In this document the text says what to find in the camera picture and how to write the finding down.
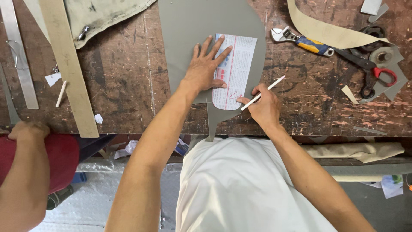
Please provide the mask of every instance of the white pencil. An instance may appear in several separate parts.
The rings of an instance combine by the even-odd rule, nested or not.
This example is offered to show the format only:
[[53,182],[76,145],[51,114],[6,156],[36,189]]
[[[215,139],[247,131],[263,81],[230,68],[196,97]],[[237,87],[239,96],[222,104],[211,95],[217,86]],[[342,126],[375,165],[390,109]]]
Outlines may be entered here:
[[[277,79],[273,84],[271,84],[267,89],[270,90],[271,88],[273,88],[277,83],[279,83],[283,78],[285,78],[285,76],[282,76],[281,78]],[[258,94],[255,98],[253,98],[248,104],[246,104],[245,106],[243,106],[241,108],[241,110],[243,111],[244,109],[246,109],[248,106],[250,106],[252,103],[254,103],[255,101],[257,101],[260,96],[262,94]]]
[[63,96],[64,89],[66,89],[66,83],[67,81],[64,81],[63,85],[61,86],[61,90],[60,90],[59,98],[57,99],[56,107],[60,106],[61,97]]

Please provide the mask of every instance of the adjustable wrench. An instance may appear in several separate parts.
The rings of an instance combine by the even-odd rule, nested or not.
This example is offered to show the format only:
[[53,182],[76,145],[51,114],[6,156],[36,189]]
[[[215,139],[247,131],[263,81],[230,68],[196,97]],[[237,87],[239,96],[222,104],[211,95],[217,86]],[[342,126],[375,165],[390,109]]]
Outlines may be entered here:
[[309,50],[313,53],[324,55],[327,57],[332,56],[335,51],[326,44],[318,42],[316,40],[309,39],[305,36],[297,36],[286,26],[284,29],[273,28],[271,30],[272,39],[276,42],[292,41],[298,46]]

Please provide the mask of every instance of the red line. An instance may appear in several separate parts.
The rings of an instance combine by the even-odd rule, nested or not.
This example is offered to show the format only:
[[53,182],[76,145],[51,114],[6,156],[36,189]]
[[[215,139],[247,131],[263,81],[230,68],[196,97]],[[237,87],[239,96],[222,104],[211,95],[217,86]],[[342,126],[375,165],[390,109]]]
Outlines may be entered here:
[[236,46],[236,38],[237,38],[237,36],[234,37],[233,53],[232,53],[232,63],[230,64],[229,81],[228,81],[228,83],[227,83],[227,94],[226,94],[225,109],[226,109],[226,106],[227,106],[227,97],[229,96],[230,76],[232,75],[232,66],[233,66],[233,58],[234,58],[234,47]]

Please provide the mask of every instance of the red scissors handle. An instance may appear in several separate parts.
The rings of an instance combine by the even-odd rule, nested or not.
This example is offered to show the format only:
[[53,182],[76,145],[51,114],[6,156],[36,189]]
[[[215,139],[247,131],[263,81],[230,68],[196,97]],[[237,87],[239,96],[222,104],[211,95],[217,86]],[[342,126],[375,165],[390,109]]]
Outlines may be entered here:
[[[380,69],[380,68],[376,68],[376,67],[375,67],[375,68],[373,68],[372,70],[373,70],[373,74],[375,75],[375,77],[378,78],[378,80],[381,81],[381,82],[382,82],[384,85],[386,85],[387,87],[391,87],[391,86],[395,85],[396,82],[398,81],[397,75],[396,75],[392,70],[390,70],[390,69]],[[390,76],[392,76],[392,82],[391,82],[391,83],[385,82],[385,81],[383,81],[382,79],[379,78],[379,75],[380,75],[382,72],[387,73],[387,74],[389,74]]]

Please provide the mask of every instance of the metal floor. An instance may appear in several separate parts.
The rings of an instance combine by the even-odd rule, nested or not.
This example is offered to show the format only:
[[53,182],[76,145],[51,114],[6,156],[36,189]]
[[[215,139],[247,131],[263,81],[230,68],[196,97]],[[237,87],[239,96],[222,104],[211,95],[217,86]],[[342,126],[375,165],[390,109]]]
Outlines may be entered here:
[[[175,228],[180,170],[181,164],[169,164],[162,174],[160,232],[172,232]],[[44,221],[32,231],[103,232],[121,175],[119,172],[88,173],[88,181],[74,185],[74,194],[56,209],[47,211]],[[412,231],[412,191],[406,185],[403,195],[385,199],[382,189],[358,182],[340,184],[377,231]]]

